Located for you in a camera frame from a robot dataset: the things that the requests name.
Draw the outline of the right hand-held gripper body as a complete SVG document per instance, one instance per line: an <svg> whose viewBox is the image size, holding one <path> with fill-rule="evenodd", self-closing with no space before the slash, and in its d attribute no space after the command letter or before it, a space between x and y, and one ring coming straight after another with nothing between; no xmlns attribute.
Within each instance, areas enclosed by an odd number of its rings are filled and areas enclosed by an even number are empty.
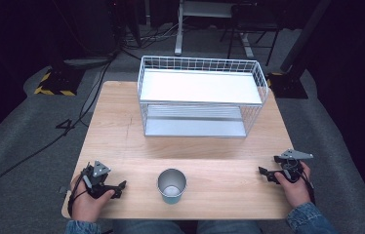
<svg viewBox="0 0 365 234"><path fill-rule="evenodd" d="M279 156L274 157L274 161L279 163L281 173L289 182L296 182L302 176L304 169L301 160L312 159L311 153L304 153L295 149L287 149Z"/></svg>

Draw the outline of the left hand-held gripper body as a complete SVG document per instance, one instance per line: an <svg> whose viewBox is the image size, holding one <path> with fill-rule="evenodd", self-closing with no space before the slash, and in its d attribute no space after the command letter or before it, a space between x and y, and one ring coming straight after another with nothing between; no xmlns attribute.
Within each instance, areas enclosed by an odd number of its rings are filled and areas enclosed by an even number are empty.
<svg viewBox="0 0 365 234"><path fill-rule="evenodd" d="M114 190L115 186L105 185L104 182L111 168L96 160L94 165L88 165L83 171L83 180L87 192L94 199L99 199L106 191Z"/></svg>

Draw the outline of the person's right hand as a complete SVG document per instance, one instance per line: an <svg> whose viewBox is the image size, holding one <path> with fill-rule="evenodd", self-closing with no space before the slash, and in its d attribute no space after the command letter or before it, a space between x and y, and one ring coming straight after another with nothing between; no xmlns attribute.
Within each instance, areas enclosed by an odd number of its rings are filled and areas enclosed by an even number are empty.
<svg viewBox="0 0 365 234"><path fill-rule="evenodd" d="M286 199L292 208L311 201L305 180L300 177L298 181L291 183L281 173L274 174L282 186Z"/></svg>

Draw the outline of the person's left hand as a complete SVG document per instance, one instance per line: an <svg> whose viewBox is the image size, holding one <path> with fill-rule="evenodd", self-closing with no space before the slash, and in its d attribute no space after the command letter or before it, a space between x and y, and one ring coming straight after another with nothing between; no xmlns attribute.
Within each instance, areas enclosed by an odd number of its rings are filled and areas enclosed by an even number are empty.
<svg viewBox="0 0 365 234"><path fill-rule="evenodd" d="M71 182L73 205L71 218L79 221L96 222L104 205L115 194L114 190L108 190L99 199L94 199L87 192L85 183L79 176Z"/></svg>

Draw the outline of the person's left leg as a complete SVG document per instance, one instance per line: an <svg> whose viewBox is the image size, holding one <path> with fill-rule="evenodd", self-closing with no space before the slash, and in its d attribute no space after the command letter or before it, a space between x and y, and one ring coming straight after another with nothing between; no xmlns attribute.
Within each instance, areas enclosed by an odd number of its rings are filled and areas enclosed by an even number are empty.
<svg viewBox="0 0 365 234"><path fill-rule="evenodd" d="M113 220L114 234L185 234L173 221L169 220Z"/></svg>

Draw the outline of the person's leg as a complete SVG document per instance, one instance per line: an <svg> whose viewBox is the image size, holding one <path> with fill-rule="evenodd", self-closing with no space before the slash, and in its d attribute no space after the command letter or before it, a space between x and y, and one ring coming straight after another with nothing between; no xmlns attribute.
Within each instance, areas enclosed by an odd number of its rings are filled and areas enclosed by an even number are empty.
<svg viewBox="0 0 365 234"><path fill-rule="evenodd" d="M200 220L197 234L262 234L252 220Z"/></svg>
<svg viewBox="0 0 365 234"><path fill-rule="evenodd" d="M169 220L113 220L114 234L185 234L173 221Z"/></svg>

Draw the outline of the grey metal cup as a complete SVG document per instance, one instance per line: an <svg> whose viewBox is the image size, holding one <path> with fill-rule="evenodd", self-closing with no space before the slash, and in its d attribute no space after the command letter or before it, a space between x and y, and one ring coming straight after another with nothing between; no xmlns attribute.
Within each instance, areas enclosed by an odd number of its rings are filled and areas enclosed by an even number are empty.
<svg viewBox="0 0 365 234"><path fill-rule="evenodd" d="M186 177L178 169L167 169L157 179L157 187L166 204L174 205L186 189Z"/></svg>

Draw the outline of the person's right leg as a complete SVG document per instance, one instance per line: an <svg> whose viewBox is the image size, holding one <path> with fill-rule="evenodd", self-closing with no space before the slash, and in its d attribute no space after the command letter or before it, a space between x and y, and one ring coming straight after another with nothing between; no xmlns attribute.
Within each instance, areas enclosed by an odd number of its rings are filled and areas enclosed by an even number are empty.
<svg viewBox="0 0 365 234"><path fill-rule="evenodd" d="M200 220L197 234L262 234L252 220Z"/></svg>

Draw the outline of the black stand with pole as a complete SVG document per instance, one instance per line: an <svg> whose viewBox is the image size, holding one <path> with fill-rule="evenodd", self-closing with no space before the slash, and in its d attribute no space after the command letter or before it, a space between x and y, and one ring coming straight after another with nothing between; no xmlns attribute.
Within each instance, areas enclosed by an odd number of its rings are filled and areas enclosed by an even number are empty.
<svg viewBox="0 0 365 234"><path fill-rule="evenodd" d="M313 51L309 40L331 1L320 0L317 4L301 35L280 66L281 73L272 72L266 75L267 84L276 98L307 98L301 77Z"/></svg>

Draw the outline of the striped black stand base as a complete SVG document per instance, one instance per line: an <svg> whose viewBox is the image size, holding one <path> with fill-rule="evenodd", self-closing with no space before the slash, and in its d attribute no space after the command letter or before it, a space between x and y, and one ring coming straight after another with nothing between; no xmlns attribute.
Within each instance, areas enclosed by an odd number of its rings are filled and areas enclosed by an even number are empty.
<svg viewBox="0 0 365 234"><path fill-rule="evenodd" d="M57 70L49 68L34 93L36 95L76 96L84 73L85 71L82 69Z"/></svg>

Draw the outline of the black chair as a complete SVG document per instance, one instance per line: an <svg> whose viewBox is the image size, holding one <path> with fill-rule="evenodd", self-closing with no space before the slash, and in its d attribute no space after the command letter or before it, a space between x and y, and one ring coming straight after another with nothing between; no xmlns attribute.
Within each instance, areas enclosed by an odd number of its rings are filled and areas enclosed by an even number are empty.
<svg viewBox="0 0 365 234"><path fill-rule="evenodd" d="M238 36L244 49L253 47L268 49L265 66L269 65L272 53L281 30L281 17L277 16L267 0L238 0L230 7L230 19L224 27L221 40L229 33L227 59L231 57L234 47L234 38ZM260 45L262 38L272 33L269 45Z"/></svg>

